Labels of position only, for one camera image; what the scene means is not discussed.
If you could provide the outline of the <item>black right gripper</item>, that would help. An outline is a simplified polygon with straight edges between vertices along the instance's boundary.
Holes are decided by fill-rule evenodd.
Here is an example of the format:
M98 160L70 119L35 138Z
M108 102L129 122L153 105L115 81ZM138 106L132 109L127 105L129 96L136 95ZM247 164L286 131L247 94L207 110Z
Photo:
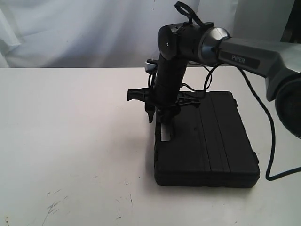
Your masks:
M156 69L146 70L149 74L148 87L127 90L127 100L144 102L144 109L148 115L149 123L153 122L155 107L158 110L160 123L160 140L170 141L173 136L173 112L168 109L189 106L199 107L200 100L192 94L180 91L180 86L185 75L183 70L161 71Z

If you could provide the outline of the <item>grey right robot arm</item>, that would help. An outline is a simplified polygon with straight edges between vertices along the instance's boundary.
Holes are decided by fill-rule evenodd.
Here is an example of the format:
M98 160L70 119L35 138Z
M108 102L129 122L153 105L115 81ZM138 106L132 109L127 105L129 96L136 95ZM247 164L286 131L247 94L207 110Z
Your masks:
M300 44L233 38L211 22L199 25L185 22L161 27L158 48L159 59L148 61L148 73L155 75L149 87L127 92L128 100L146 104L149 116L155 108L199 105L196 98L179 92L190 61L210 67L228 64L265 79L267 100L275 102L284 127L300 137Z

